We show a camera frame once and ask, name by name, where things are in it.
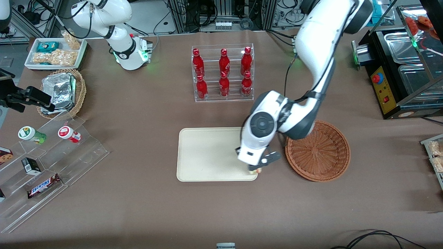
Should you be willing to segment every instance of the brown tablecloth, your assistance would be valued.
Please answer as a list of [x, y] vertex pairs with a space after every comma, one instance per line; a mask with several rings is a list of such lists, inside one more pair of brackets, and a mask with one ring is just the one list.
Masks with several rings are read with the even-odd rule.
[[[282, 92], [292, 48], [266, 32], [162, 36], [152, 63], [135, 71], [115, 62], [105, 40], [89, 40], [81, 71], [87, 95], [79, 116], [111, 154], [12, 233], [0, 234], [0, 243], [9, 243], [1, 247], [207, 249], [232, 241], [238, 249], [326, 249], [347, 244], [359, 230], [385, 229], [442, 248], [442, 190], [419, 142], [443, 129], [423, 119], [382, 120], [366, 72], [352, 67], [350, 42], [363, 35], [343, 37], [318, 114], [351, 147], [349, 169], [328, 183], [303, 179], [285, 159], [253, 182], [176, 178], [181, 129], [240, 126], [252, 105], [196, 104], [191, 46], [254, 43], [256, 96]], [[25, 69], [20, 86], [39, 86], [48, 74]], [[301, 62], [288, 78], [291, 98], [312, 85]], [[32, 106], [25, 113], [9, 111], [1, 145], [16, 143], [20, 127], [46, 121]], [[271, 146], [282, 151], [277, 139]], [[360, 248], [396, 246], [391, 238], [365, 240]]]

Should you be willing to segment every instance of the acrylic bottle rack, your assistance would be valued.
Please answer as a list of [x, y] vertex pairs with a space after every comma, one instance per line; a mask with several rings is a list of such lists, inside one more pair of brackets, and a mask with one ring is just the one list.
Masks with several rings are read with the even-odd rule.
[[[251, 47], [252, 65], [251, 65], [251, 94], [248, 97], [242, 97], [241, 81], [243, 76], [240, 73], [241, 58], [245, 53], [245, 47]], [[192, 64], [192, 50], [191, 50], [191, 69], [194, 85], [194, 98], [195, 102], [211, 102], [211, 101], [250, 101], [254, 100], [254, 44], [229, 44], [229, 45], [209, 45], [209, 46], [192, 46], [192, 49], [198, 48], [200, 56], [203, 59], [205, 65], [205, 77], [204, 80], [208, 86], [208, 98], [202, 100], [198, 97], [197, 93], [197, 75], [194, 71]], [[220, 50], [225, 48], [228, 51], [228, 57], [230, 59], [230, 74], [229, 74], [229, 95], [222, 97], [220, 95], [220, 87], [218, 81], [220, 80], [220, 68], [218, 61], [220, 60]]]
[[[83, 126], [85, 121], [71, 117], [67, 112], [37, 129], [47, 139], [42, 144], [20, 141], [12, 148], [14, 157], [0, 166], [0, 189], [5, 199], [0, 202], [0, 231], [10, 233], [63, 190], [74, 184], [88, 170], [106, 157], [109, 152]], [[61, 139], [57, 132], [62, 126], [70, 126], [81, 134], [78, 143]], [[26, 174], [21, 160], [37, 161], [41, 173]], [[58, 174], [60, 182], [50, 186], [39, 195], [28, 198], [27, 191]]]

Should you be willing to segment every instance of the red bottle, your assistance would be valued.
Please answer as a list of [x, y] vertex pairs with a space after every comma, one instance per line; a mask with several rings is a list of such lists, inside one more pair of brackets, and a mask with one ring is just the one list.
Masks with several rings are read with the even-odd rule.
[[251, 56], [251, 47], [245, 47], [245, 54], [241, 58], [241, 75], [244, 75], [246, 71], [251, 70], [252, 65], [252, 56]]
[[220, 84], [220, 95], [227, 97], [229, 95], [229, 79], [226, 72], [220, 72], [220, 80], [218, 83]]
[[203, 58], [200, 56], [200, 51], [198, 48], [192, 50], [192, 64], [194, 66], [194, 70], [196, 74], [201, 74], [203, 77], [205, 76], [205, 65], [203, 64]]
[[221, 57], [218, 61], [218, 64], [220, 66], [220, 72], [226, 72], [226, 74], [229, 76], [229, 58], [228, 58], [228, 51], [225, 48], [222, 48], [220, 51]]
[[241, 81], [241, 96], [249, 97], [249, 95], [251, 95], [251, 87], [252, 87], [251, 72], [246, 71], [245, 78]]
[[203, 80], [203, 75], [201, 74], [197, 75], [197, 93], [200, 99], [208, 99], [208, 85]]

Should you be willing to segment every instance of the red emergency stop button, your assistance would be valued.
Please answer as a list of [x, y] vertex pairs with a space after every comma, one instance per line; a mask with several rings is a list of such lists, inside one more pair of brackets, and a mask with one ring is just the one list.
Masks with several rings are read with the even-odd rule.
[[372, 82], [374, 84], [381, 84], [383, 82], [383, 75], [381, 73], [377, 73], [376, 75], [372, 76]]

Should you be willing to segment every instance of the round wicker basket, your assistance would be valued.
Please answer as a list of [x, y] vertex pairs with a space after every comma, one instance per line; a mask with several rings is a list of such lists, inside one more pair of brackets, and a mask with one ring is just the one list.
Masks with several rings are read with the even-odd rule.
[[[82, 75], [75, 69], [61, 69], [57, 70], [51, 75], [60, 74], [60, 73], [71, 73], [75, 77], [75, 106], [69, 111], [69, 114], [73, 117], [75, 116], [83, 106], [83, 101], [85, 100], [86, 95], [86, 84]], [[37, 111], [40, 113], [42, 117], [53, 119], [58, 115], [58, 113], [45, 115], [42, 113], [40, 107], [37, 107]]]
[[314, 182], [334, 180], [345, 173], [350, 148], [345, 136], [333, 125], [316, 121], [307, 137], [287, 140], [286, 157], [302, 177]]

